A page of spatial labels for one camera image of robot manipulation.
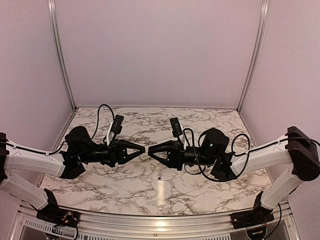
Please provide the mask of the white remote control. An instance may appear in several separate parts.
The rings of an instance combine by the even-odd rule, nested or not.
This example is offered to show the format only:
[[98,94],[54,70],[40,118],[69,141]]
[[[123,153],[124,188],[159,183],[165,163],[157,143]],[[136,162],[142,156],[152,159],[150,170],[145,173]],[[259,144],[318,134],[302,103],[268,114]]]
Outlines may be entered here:
[[147,154],[142,154],[139,156],[139,159],[144,162],[144,161],[149,160],[150,157]]

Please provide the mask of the white battery cover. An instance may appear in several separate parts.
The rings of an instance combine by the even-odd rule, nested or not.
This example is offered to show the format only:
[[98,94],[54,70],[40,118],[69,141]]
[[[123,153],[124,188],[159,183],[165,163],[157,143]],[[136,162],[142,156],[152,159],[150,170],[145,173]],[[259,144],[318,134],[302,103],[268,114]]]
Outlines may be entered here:
[[157,180],[161,181],[163,179],[163,174],[164,174],[164,169],[163,168],[159,168],[157,170]]

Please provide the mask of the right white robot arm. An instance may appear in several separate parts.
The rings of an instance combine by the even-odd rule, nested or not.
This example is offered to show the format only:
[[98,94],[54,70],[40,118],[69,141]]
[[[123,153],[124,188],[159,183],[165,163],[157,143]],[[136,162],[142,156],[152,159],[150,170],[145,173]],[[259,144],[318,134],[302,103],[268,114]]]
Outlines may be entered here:
[[182,170],[184,165],[211,168],[212,182],[236,180],[243,174],[277,165],[288,168],[268,188],[260,192],[247,219],[258,224],[276,205],[290,195],[300,184],[320,175],[319,143],[295,126],[289,127],[280,138],[242,153],[226,152],[230,139],[220,130],[211,128],[200,137],[198,147],[184,146],[178,140],[169,140],[148,149],[148,155],[168,168]]

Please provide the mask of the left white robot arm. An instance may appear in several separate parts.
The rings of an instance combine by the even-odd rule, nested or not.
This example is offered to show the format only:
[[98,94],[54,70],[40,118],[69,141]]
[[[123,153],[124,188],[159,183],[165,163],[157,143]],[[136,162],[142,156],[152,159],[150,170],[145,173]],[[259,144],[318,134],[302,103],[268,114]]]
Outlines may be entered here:
[[144,146],[124,139],[115,139],[109,144],[95,143],[84,126],[73,128],[65,136],[65,141],[66,151],[44,152],[16,145],[7,140],[5,133],[0,135],[0,189],[38,211],[43,210],[53,223],[60,222],[64,216],[54,194],[25,180],[16,170],[72,180],[85,172],[85,164],[100,163],[114,168],[145,153]]

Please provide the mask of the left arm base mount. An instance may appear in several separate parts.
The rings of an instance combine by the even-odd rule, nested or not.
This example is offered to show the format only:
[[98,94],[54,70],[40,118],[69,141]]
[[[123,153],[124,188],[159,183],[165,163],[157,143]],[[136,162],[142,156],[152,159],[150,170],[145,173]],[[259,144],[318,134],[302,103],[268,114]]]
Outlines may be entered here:
[[56,226],[66,226],[76,228],[80,218],[78,211],[58,209],[52,211],[39,210],[36,217],[40,220],[55,224]]

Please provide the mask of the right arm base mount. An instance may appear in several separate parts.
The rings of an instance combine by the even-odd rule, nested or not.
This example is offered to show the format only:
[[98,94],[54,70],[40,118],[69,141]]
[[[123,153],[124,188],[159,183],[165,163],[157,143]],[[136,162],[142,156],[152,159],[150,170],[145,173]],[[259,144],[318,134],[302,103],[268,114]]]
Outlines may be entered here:
[[234,229],[241,229],[263,225],[273,221],[275,218],[272,210],[258,207],[256,209],[232,213],[230,219]]

